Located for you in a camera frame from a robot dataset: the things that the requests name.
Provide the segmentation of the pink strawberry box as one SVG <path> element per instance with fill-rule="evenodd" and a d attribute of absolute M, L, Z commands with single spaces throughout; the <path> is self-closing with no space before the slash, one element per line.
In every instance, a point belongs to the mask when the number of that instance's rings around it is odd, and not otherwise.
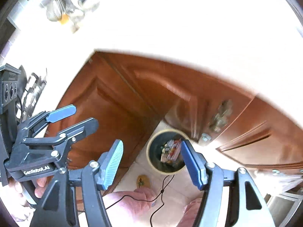
<path fill-rule="evenodd" d="M 163 147 L 160 161 L 172 165 L 176 163 L 181 151 L 181 139 L 171 139 Z"/>

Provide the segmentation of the round trash bin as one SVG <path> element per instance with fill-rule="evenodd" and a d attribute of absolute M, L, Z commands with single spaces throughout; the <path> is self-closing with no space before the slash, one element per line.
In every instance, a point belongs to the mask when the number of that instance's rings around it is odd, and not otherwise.
<path fill-rule="evenodd" d="M 166 129 L 152 136 L 146 147 L 150 166 L 160 174 L 173 175 L 185 168 L 181 143 L 188 137 L 176 129 Z"/>

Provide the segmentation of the wooden cabinet door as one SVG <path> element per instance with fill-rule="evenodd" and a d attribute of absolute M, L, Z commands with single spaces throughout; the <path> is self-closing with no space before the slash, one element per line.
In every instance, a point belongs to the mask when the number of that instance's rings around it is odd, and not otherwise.
<path fill-rule="evenodd" d="M 76 114 L 50 124 L 47 135 L 93 117 L 99 129 L 69 152 L 78 169 L 124 142 L 123 176 L 159 122 L 194 141 L 209 135 L 219 151 L 249 168 L 299 173 L 302 129 L 260 97 L 190 68 L 119 53 L 95 52 L 69 85 L 59 107 Z"/>

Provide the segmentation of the pink slipper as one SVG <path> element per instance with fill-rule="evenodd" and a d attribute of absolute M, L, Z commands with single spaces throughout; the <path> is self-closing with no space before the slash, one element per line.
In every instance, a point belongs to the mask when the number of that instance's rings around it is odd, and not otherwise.
<path fill-rule="evenodd" d="M 141 187 L 133 191 L 117 191 L 103 197 L 104 206 L 112 225 L 123 220 L 131 222 L 152 208 L 156 198 L 153 189 Z"/>

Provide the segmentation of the yellow floor sticker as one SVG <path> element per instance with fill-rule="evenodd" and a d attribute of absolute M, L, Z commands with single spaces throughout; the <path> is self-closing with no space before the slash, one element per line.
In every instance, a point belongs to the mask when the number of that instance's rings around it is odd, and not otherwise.
<path fill-rule="evenodd" d="M 141 188 L 141 187 L 147 187 L 150 188 L 151 187 L 151 183 L 149 178 L 146 175 L 139 175 L 136 181 L 136 186 L 137 188 Z"/>

